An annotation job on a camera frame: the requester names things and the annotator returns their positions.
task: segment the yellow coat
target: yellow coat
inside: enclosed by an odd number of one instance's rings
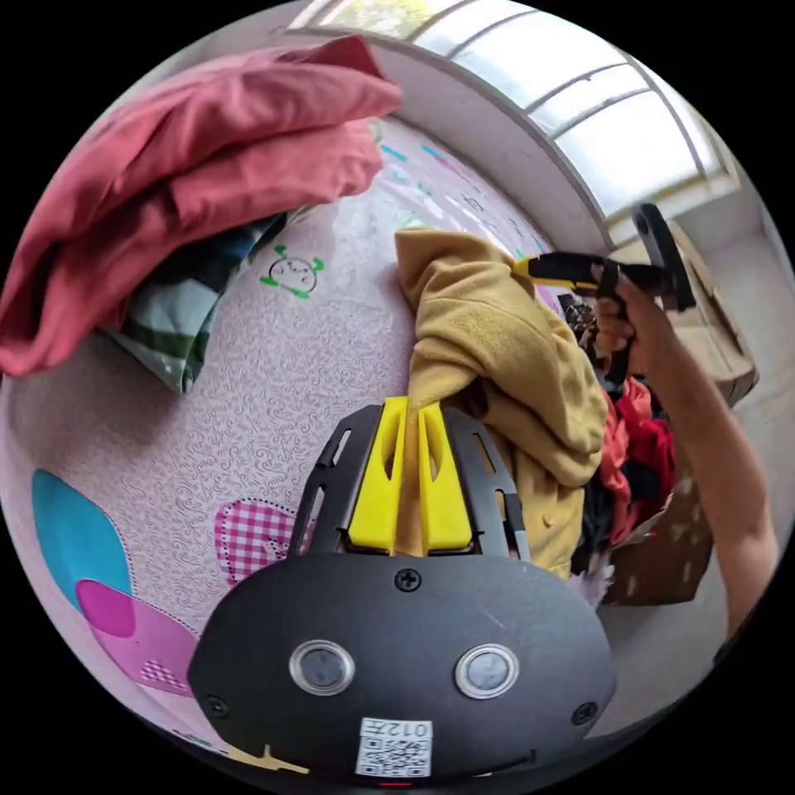
[[[606,418],[585,352],[490,243],[402,229],[395,244],[401,288],[417,313],[397,553],[422,554],[417,410],[448,401],[494,438],[522,501],[532,561],[567,578]]]

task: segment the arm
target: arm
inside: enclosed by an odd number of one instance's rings
[[[734,414],[665,313],[625,278],[618,293],[629,323],[615,317],[612,301],[602,301],[597,347],[609,353],[636,335],[630,368],[648,376],[690,460],[715,540],[731,637],[762,596],[778,559],[764,473]]]

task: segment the brown box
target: brown box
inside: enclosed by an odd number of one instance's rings
[[[696,308],[672,313],[679,339],[715,380],[730,406],[759,381],[754,361],[703,258],[676,224],[670,224],[696,296]],[[610,254],[619,262],[648,262],[643,244],[630,243]],[[696,595],[710,562],[712,535],[701,510],[689,464],[677,444],[677,487],[668,508],[639,543],[616,549],[613,585],[606,605],[672,605]]]

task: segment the pink towel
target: pink towel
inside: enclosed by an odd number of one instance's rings
[[[0,296],[0,372],[55,367],[98,325],[118,328],[185,243],[367,190],[381,166],[368,120],[401,99],[346,36],[226,56],[118,108],[28,221]]]

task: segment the window pane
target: window pane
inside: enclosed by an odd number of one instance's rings
[[[685,139],[656,94],[599,111],[556,143],[605,215],[697,173]]]
[[[537,12],[476,39],[454,61],[527,107],[567,80],[624,58],[593,33]]]
[[[545,133],[554,133],[580,113],[598,107],[606,99],[647,87],[643,77],[629,64],[615,66],[563,89],[536,108],[530,116]]]
[[[321,25],[352,27],[404,39],[423,22],[460,0],[346,0]]]
[[[417,44],[438,55],[447,55],[454,47],[475,33],[480,33],[488,25],[530,10],[527,6],[511,0],[476,0],[428,28],[417,39]]]
[[[720,169],[720,161],[712,148],[710,139],[707,137],[706,131],[701,124],[693,116],[687,101],[679,94],[674,88],[663,80],[659,75],[655,75],[646,66],[643,67],[648,76],[657,84],[660,90],[665,94],[668,102],[671,103],[673,109],[676,111],[677,116],[682,120],[687,134],[691,137],[693,145],[696,147],[698,156],[704,164],[707,172],[712,173]]]

